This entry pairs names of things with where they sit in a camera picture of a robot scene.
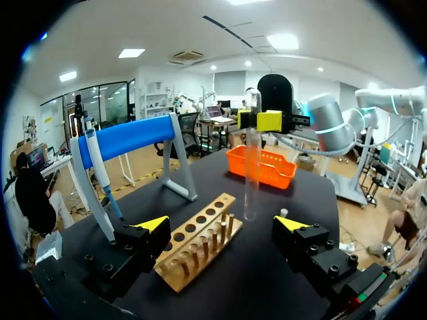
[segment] sneaker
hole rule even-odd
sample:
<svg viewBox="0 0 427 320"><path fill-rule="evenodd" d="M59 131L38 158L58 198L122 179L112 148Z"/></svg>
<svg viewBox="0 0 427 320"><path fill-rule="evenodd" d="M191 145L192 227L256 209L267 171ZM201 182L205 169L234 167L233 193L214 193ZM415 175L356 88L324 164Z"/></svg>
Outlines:
<svg viewBox="0 0 427 320"><path fill-rule="evenodd" d="M371 245L368 247L368 253L377 257L382 257L383 253L387 250L386 245L380 242L377 245Z"/></svg>

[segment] computer screen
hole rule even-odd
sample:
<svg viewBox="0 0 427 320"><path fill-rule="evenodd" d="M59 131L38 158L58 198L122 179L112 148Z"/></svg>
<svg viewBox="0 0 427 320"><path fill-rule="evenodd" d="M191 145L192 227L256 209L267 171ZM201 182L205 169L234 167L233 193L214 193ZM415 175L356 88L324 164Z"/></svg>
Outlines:
<svg viewBox="0 0 427 320"><path fill-rule="evenodd" d="M220 107L217 105L213 105L212 107L207 107L207 112L211 118L213 117L221 117L222 113Z"/></svg>
<svg viewBox="0 0 427 320"><path fill-rule="evenodd" d="M232 102L230 100L218 101L218 103L221 103L221 108L231 108L232 107Z"/></svg>
<svg viewBox="0 0 427 320"><path fill-rule="evenodd" d="M30 167L39 167L45 162L45 157L43 155L43 146L32 150L28 154L28 166Z"/></svg>

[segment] black table surface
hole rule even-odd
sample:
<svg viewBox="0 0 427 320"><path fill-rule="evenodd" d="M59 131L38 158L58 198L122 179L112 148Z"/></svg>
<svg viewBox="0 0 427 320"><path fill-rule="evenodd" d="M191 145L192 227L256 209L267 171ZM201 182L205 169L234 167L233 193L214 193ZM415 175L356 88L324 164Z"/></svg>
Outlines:
<svg viewBox="0 0 427 320"><path fill-rule="evenodd" d="M319 319L328 308L305 277L294 274L272 241L273 216L281 208L288 218L320 223L338 243L339 222L334 186L324 177L298 169L286 190L260 185L260 210L255 221L244 220L244 177L228 171L226 151L190 165L198 198L189 203L165 188L161 180L117 201L129 224L169 215L171 230L179 227L222 193L236 198L229 212L244 222L218 257L183 291L175 293L154 271L141 274L114 304L143 319ZM183 183L176 171L171 178ZM117 219L107 210L110 219ZM93 216L61 232L63 254L82 257L107 241Z"/></svg>

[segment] orange basket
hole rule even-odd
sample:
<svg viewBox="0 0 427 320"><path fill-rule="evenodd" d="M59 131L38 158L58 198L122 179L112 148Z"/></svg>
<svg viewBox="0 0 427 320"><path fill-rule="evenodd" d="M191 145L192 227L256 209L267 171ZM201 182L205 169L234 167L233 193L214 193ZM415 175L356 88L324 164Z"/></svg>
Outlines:
<svg viewBox="0 0 427 320"><path fill-rule="evenodd" d="M260 182L279 189L286 189L295 177L297 165L287 162L283 155L261 150ZM229 170L243 177L246 176L246 146L238 147L227 152Z"/></svg>

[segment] wooden test tube rack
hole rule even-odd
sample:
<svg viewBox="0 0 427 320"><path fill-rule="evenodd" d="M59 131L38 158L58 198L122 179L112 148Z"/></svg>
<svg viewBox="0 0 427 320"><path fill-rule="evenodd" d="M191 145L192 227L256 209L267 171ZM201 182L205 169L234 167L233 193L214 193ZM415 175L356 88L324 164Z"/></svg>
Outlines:
<svg viewBox="0 0 427 320"><path fill-rule="evenodd" d="M223 193L172 231L171 241L157 258L154 270L176 292L193 281L242 228L242 222L228 214L235 200Z"/></svg>

